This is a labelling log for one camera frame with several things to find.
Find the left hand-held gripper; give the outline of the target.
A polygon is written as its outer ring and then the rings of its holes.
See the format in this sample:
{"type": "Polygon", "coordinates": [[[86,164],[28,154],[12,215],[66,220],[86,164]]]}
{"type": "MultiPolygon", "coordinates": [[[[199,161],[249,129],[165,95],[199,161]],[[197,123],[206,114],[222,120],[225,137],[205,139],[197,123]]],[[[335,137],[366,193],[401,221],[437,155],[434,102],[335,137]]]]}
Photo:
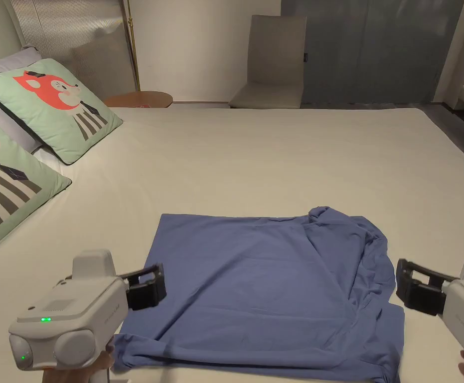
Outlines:
{"type": "Polygon", "coordinates": [[[163,264],[118,276],[110,251],[76,256],[72,276],[59,281],[10,325],[9,343],[22,371],[78,370],[104,352],[128,310],[166,297],[163,264]]]}

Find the person's left hand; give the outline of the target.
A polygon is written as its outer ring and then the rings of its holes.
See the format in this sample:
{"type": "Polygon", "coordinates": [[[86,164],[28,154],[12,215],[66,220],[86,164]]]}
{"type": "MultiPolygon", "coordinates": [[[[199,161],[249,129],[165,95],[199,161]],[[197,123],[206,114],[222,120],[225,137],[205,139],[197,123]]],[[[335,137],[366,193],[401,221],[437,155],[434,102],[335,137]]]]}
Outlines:
{"type": "Polygon", "coordinates": [[[113,345],[107,345],[99,357],[90,365],[82,369],[75,370],[44,370],[42,376],[43,383],[89,383],[90,378],[100,371],[109,369],[114,359],[112,353],[113,345]]]}

